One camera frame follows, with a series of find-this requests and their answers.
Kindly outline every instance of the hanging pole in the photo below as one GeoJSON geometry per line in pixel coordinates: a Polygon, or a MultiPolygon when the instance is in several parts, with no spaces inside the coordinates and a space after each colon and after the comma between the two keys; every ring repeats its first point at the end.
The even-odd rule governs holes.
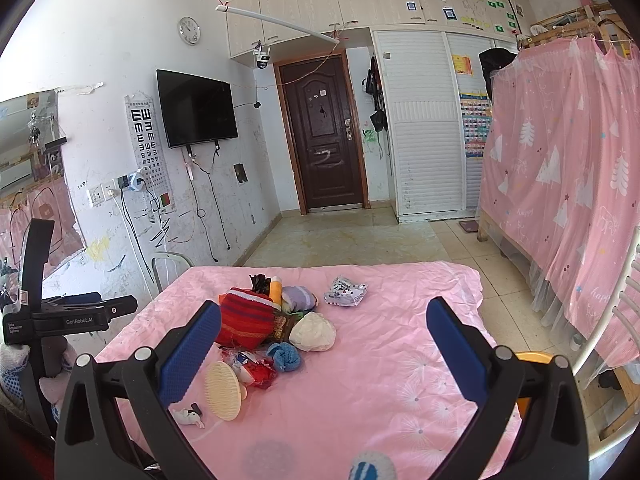
{"type": "Polygon", "coordinates": [[[240,16],[246,16],[248,18],[255,18],[256,20],[263,20],[264,22],[275,23],[276,25],[282,25],[283,27],[292,28],[293,30],[297,30],[299,32],[304,32],[305,34],[309,34],[310,36],[315,36],[320,40],[328,41],[333,44],[340,44],[340,40],[336,40],[335,38],[331,38],[330,36],[326,36],[324,34],[320,34],[314,30],[309,30],[305,27],[300,27],[295,23],[283,22],[278,18],[272,18],[271,16],[265,16],[264,14],[260,14],[259,12],[252,12],[250,10],[244,9],[236,9],[235,7],[229,7],[226,5],[219,5],[216,7],[216,10],[219,12],[231,12],[232,14],[239,14],[240,16]]]}

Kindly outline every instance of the television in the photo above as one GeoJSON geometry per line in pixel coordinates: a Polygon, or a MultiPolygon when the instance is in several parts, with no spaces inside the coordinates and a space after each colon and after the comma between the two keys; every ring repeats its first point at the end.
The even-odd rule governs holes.
{"type": "Polygon", "coordinates": [[[169,70],[156,72],[170,148],[238,136],[229,83],[169,70]]]}

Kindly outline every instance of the brown door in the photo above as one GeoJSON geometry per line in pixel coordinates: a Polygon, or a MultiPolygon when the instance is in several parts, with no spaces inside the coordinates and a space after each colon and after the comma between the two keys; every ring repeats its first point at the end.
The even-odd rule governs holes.
{"type": "Polygon", "coordinates": [[[362,204],[356,120],[340,56],[280,67],[306,208],[362,204]]]}

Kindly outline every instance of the silver bolt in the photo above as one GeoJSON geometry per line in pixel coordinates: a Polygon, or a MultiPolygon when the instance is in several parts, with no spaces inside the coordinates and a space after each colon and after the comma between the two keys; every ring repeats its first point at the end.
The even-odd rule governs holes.
{"type": "Polygon", "coordinates": [[[554,357],[554,362],[558,368],[567,368],[569,366],[569,360],[563,355],[554,357]]]}
{"type": "Polygon", "coordinates": [[[508,361],[513,357],[513,352],[511,351],[510,348],[507,348],[506,346],[497,346],[494,349],[494,352],[495,352],[495,356],[498,359],[502,359],[503,361],[508,361]]]}
{"type": "Polygon", "coordinates": [[[151,348],[143,346],[142,348],[138,348],[133,355],[138,361],[146,361],[151,357],[151,348]]]}
{"type": "Polygon", "coordinates": [[[91,361],[91,356],[89,354],[82,354],[82,355],[79,355],[78,358],[76,359],[76,364],[78,366],[87,366],[90,361],[91,361]]]}

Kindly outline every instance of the red knit hat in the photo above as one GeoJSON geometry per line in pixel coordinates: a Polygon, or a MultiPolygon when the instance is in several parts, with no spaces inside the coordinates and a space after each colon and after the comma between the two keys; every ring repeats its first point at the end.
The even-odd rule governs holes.
{"type": "Polygon", "coordinates": [[[220,302],[222,328],[216,343],[253,350],[273,332],[273,307],[268,296],[233,287],[220,302]]]}

